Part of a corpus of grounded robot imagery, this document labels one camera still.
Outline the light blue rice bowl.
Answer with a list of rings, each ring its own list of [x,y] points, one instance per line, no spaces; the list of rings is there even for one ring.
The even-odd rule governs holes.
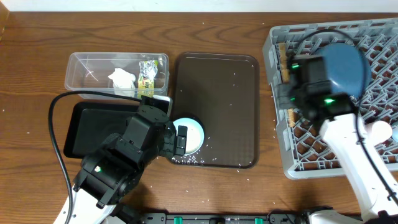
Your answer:
[[[187,127],[187,146],[185,156],[197,152],[203,145],[205,132],[201,124],[191,118],[179,118],[173,122],[174,126]]]

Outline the blue plate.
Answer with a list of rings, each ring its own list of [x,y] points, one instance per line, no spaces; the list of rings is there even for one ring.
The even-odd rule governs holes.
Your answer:
[[[371,69],[360,50],[348,44],[332,43],[318,49],[316,54],[323,57],[332,93],[362,96],[363,88],[371,82]]]

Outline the white tissue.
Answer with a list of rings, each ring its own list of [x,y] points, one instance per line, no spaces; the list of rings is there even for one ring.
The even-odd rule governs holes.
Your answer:
[[[135,97],[136,76],[122,68],[115,68],[114,72],[108,76],[113,82],[113,90],[115,95]]]

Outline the foil and yellow snack wrapper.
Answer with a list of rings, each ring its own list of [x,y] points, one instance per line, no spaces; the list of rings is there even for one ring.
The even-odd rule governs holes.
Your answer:
[[[157,60],[146,60],[139,62],[140,71],[137,86],[139,89],[138,97],[149,96],[154,94],[155,77],[158,73]]]

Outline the pink cup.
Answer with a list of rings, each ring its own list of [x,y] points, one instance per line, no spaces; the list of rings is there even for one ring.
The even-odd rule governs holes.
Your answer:
[[[391,125],[385,121],[375,121],[365,125],[368,133],[368,139],[376,146],[387,141],[392,136]]]

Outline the wooden chopstick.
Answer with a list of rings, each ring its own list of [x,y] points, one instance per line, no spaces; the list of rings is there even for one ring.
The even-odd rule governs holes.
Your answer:
[[[284,43],[279,43],[279,55],[280,55],[280,69],[282,76],[282,83],[289,82],[289,69],[287,68],[287,56],[286,56],[286,48]]]
[[[287,114],[288,114],[288,125],[290,128],[293,128],[295,126],[295,112],[294,109],[288,109],[287,110]]]

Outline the blue cup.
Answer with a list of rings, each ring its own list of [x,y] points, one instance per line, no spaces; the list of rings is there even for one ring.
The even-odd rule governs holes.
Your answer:
[[[396,121],[391,125],[392,127],[392,136],[391,138],[395,141],[398,142],[398,122]]]

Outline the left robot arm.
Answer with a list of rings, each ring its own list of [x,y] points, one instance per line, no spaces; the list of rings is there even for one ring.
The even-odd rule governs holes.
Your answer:
[[[68,198],[56,223],[103,223],[118,217],[125,223],[139,219],[119,203],[137,186],[144,169],[157,157],[185,154],[188,129],[175,126],[160,99],[143,96],[123,134],[109,135],[99,149],[84,156],[74,180],[64,178]]]

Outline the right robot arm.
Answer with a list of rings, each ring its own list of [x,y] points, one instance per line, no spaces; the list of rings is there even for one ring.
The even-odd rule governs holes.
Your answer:
[[[362,221],[397,223],[397,181],[375,149],[376,132],[352,102],[369,85],[364,55],[333,46],[315,55],[282,53],[280,62],[279,106],[299,109],[316,125],[354,190]]]

